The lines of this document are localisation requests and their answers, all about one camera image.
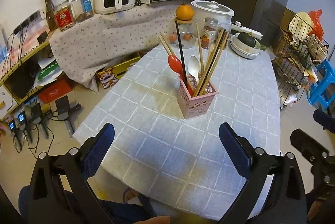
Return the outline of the dark green squash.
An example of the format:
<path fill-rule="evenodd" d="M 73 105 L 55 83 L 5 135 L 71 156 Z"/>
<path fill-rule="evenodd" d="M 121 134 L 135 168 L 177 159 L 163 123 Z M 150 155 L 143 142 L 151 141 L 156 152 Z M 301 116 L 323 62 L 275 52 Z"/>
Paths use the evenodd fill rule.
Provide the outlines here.
<path fill-rule="evenodd" d="M 239 33 L 237 38 L 238 40 L 240 40 L 241 42 L 243 42 L 243 44 L 246 44 L 247 46 L 254 48 L 256 45 L 255 38 L 249 35 L 248 33 Z"/>

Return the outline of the handheld gripper on floor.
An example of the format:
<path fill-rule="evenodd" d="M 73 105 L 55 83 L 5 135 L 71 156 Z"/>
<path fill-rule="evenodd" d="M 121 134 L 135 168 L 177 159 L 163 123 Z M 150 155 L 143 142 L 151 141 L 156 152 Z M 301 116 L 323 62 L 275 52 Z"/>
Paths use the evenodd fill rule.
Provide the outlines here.
<path fill-rule="evenodd" d="M 68 96 L 65 95 L 55 101 L 57 107 L 57 118 L 58 121 L 64 122 L 69 136 L 72 138 L 74 134 L 74 128 L 70 117 L 73 113 L 81 109 L 81 105 L 77 103 L 74 107 L 70 107 Z"/>

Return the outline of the yellow cardboard box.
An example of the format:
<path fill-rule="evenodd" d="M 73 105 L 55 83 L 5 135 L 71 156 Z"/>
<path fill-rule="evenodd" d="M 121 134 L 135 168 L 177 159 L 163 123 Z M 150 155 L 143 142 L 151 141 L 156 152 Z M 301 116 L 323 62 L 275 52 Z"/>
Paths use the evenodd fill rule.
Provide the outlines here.
<path fill-rule="evenodd" d="M 118 64 L 97 71 L 96 78 L 105 89 L 113 87 L 140 59 L 141 56 L 137 52 L 128 55 L 122 58 Z"/>

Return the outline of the stacked white bowls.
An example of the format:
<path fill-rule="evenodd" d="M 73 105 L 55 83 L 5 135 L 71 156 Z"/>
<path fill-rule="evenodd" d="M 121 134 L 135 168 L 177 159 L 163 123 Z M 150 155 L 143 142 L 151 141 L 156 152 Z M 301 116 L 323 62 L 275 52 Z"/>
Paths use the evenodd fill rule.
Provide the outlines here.
<path fill-rule="evenodd" d="M 230 38 L 231 49 L 239 56 L 252 60 L 255 59 L 261 53 L 261 51 L 266 50 L 266 47 L 261 45 L 257 39 L 254 39 L 255 46 L 251 47 L 239 40 L 239 35 L 240 33 L 237 33 L 236 35 L 232 35 Z"/>

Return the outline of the floral cloth on cabinet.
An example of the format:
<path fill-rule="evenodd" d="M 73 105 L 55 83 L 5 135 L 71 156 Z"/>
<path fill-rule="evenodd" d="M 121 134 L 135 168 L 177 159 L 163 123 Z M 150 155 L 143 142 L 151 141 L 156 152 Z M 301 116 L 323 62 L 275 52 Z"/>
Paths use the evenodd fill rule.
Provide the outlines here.
<path fill-rule="evenodd" d="M 95 74 L 112 60 L 159 44 L 181 1 L 135 6 L 112 14 L 94 14 L 49 40 L 53 56 L 68 78 L 97 92 Z"/>

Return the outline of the grey checked tablecloth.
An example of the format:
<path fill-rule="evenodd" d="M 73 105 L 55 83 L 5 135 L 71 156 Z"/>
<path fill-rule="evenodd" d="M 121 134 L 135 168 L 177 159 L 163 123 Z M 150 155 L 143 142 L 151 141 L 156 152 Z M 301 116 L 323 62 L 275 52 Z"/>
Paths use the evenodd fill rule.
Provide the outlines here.
<path fill-rule="evenodd" d="M 267 52 L 247 60 L 226 49 L 211 81 L 218 93 L 209 109 L 185 119 L 177 102 L 180 82 L 157 46 L 102 98 L 74 138 L 83 143 L 112 124 L 115 138 L 102 162 L 108 173 L 145 196 L 218 220 L 245 183 L 219 139 L 220 125 L 278 155 L 281 121 Z"/>

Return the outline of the blue-label clear jar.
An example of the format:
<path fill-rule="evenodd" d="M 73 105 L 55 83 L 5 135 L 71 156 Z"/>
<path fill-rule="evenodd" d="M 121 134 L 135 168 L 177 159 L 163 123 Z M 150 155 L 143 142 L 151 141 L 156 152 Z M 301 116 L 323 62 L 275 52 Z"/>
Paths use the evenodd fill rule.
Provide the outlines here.
<path fill-rule="evenodd" d="M 71 0 L 76 22 L 82 22 L 94 15 L 91 0 Z"/>

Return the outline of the pink perforated utensil holder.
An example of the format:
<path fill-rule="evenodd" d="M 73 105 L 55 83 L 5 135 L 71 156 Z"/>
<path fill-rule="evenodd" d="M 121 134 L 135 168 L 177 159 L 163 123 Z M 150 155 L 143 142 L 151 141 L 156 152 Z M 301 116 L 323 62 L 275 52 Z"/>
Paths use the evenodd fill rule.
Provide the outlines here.
<path fill-rule="evenodd" d="M 195 91 L 196 82 L 192 75 L 188 74 L 187 77 L 188 85 L 191 85 L 192 87 L 187 88 L 184 82 L 180 79 L 177 97 L 177 102 L 185 119 L 205 114 L 215 96 L 219 93 L 210 81 L 207 84 L 203 95 L 192 97 L 190 91 Z"/>

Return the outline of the wooden shelf unit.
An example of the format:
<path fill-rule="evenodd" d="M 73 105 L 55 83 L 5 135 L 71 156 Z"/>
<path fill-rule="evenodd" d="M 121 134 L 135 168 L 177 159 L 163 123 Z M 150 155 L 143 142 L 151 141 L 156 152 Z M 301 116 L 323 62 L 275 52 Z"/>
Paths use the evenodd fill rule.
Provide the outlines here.
<path fill-rule="evenodd" d="M 11 56 L 1 62 L 2 121 L 7 120 L 13 110 L 43 88 L 37 84 L 38 74 L 41 71 L 38 59 L 44 49 L 50 50 L 49 40 L 58 32 L 58 29 L 50 32 L 45 42 L 38 44 L 15 62 L 11 60 Z"/>

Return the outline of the red box on floor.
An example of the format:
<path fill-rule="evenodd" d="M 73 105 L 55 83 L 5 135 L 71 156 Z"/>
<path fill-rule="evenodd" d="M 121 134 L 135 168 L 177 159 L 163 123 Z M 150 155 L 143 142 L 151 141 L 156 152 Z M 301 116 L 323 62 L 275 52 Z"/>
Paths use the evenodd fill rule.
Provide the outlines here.
<path fill-rule="evenodd" d="M 67 78 L 62 78 L 42 90 L 40 93 L 38 93 L 37 96 L 43 103 L 48 104 L 60 97 L 63 97 L 65 94 L 70 93 L 71 91 L 71 81 Z"/>

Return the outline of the red spice jar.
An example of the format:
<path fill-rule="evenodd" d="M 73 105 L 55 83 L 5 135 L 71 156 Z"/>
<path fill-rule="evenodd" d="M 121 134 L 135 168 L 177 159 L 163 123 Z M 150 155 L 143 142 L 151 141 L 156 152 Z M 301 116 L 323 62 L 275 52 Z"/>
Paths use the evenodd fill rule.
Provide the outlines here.
<path fill-rule="evenodd" d="M 210 45 L 216 39 L 216 31 L 218 27 L 218 21 L 212 17 L 205 18 L 205 24 L 203 28 L 201 45 L 204 49 L 209 49 Z"/>

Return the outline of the large orange fruit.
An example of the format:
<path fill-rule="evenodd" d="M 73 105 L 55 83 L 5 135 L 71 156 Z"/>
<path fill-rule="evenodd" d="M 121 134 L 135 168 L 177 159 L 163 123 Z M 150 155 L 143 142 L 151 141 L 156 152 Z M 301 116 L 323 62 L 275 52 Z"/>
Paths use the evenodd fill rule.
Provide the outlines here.
<path fill-rule="evenodd" d="M 175 15 L 182 21 L 189 21 L 194 17 L 194 11 L 188 4 L 181 4 L 175 10 Z"/>

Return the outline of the blue plastic stool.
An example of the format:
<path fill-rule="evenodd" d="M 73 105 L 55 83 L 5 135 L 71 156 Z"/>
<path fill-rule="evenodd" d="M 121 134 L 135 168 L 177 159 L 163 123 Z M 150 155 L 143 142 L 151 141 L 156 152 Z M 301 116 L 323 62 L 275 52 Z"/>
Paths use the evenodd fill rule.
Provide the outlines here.
<path fill-rule="evenodd" d="M 326 92 L 330 85 L 334 85 L 334 68 L 328 60 L 324 60 L 317 66 L 317 71 L 319 72 L 321 70 L 324 71 L 324 76 L 321 80 L 311 85 L 307 91 L 307 101 L 310 105 L 318 107 L 322 111 L 326 111 L 334 102 L 334 94 L 328 96 Z"/>

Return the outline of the white electric cooking pot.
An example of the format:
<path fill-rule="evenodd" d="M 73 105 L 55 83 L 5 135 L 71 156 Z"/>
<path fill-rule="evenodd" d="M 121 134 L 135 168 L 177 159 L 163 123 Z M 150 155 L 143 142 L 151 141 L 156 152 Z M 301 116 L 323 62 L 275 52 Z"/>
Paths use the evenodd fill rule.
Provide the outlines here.
<path fill-rule="evenodd" d="M 218 21 L 218 25 L 227 31 L 234 30 L 242 33 L 251 33 L 254 38 L 259 40 L 263 37 L 259 31 L 243 27 L 240 24 L 233 24 L 234 11 L 225 5 L 215 1 L 194 0 L 191 2 L 191 7 L 194 11 L 193 21 L 198 25 L 199 30 L 204 28 L 206 18 L 214 18 Z"/>

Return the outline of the glass jar with cork lid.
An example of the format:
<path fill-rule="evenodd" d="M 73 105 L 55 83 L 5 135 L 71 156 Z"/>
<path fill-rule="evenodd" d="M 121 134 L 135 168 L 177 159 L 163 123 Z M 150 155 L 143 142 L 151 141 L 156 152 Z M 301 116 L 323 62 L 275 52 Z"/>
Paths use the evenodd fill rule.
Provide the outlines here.
<path fill-rule="evenodd" d="M 178 37 L 180 37 L 181 45 L 184 50 L 193 48 L 196 40 L 196 30 L 192 19 L 183 21 L 175 17 L 175 19 L 171 21 L 167 38 L 169 43 L 176 48 L 179 47 Z"/>

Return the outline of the black chopstick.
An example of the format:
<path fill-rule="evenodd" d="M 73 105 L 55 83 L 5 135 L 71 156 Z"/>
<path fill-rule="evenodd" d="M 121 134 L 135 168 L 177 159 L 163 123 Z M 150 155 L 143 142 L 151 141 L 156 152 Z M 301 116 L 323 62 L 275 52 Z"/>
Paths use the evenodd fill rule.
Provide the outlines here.
<path fill-rule="evenodd" d="M 183 48 L 182 48 L 182 41 L 181 41 L 181 37 L 180 37 L 180 32 L 179 32 L 179 26 L 178 26 L 178 21 L 175 20 L 175 28 L 176 28 L 176 32 L 177 32 L 177 38 L 178 38 L 178 46 L 179 46 L 179 51 L 180 51 L 180 59 L 181 59 L 181 63 L 182 63 L 182 71 L 183 71 L 183 80 L 184 80 L 184 84 L 186 85 L 186 87 L 188 87 L 188 83 L 187 83 L 187 75 L 186 75 L 186 67 L 185 67 L 185 62 L 184 62 L 184 55 L 183 55 Z"/>
<path fill-rule="evenodd" d="M 223 49 L 225 48 L 226 45 L 226 41 L 223 41 L 223 33 L 225 30 L 221 30 L 220 31 L 220 37 L 219 40 L 217 41 L 217 46 L 215 47 L 215 51 L 210 59 L 210 64 L 208 66 L 208 69 L 206 71 L 206 75 L 205 78 L 203 80 L 203 84 L 202 87 L 199 91 L 199 95 L 203 95 L 205 93 L 206 90 L 206 86 L 215 70 L 216 64 L 218 63 L 218 60 L 220 59 L 220 55 L 223 51 Z"/>

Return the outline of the red-label food jar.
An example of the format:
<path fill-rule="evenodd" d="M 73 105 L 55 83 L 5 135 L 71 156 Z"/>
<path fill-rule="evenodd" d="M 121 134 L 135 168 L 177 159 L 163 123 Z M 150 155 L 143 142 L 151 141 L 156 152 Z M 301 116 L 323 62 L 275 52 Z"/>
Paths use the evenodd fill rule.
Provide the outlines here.
<path fill-rule="evenodd" d="M 55 6 L 54 18 L 60 31 L 65 31 L 76 24 L 69 0 L 65 0 L 63 3 Z"/>

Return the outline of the long wooden chopstick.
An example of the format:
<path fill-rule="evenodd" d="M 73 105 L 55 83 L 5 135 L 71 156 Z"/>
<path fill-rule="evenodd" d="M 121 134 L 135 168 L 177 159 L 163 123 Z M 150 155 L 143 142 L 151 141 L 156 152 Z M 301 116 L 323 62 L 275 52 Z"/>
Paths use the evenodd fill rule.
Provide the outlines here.
<path fill-rule="evenodd" d="M 202 45 L 201 45 L 199 27 L 197 23 L 196 23 L 196 32 L 197 32 L 198 49 L 199 49 L 199 57 L 200 57 L 200 72 L 203 73 L 204 71 L 203 53 L 202 53 Z"/>

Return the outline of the red plastic spoon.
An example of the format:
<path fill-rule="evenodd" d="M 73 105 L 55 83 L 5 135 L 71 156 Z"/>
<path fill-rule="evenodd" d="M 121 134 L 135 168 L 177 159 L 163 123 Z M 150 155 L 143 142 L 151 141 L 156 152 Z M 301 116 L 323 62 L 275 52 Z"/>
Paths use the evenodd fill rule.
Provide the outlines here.
<path fill-rule="evenodd" d="M 179 74 L 180 78 L 183 80 L 184 84 L 187 86 L 187 90 L 191 96 L 193 96 L 194 91 L 190 81 L 187 79 L 186 74 L 183 71 L 182 62 L 175 55 L 169 55 L 168 57 L 169 67 Z"/>

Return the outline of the white plastic spoon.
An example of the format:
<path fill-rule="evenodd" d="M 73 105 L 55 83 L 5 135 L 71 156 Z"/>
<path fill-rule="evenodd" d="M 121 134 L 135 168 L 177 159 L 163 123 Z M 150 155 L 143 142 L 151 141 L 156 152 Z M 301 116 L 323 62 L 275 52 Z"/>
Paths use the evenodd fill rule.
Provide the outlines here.
<path fill-rule="evenodd" d="M 199 83 L 198 74 L 200 72 L 200 64 L 196 56 L 192 55 L 190 57 L 190 60 L 188 61 L 188 64 L 187 64 L 187 70 L 189 74 L 192 75 L 193 78 L 195 79 L 196 84 L 198 84 Z"/>

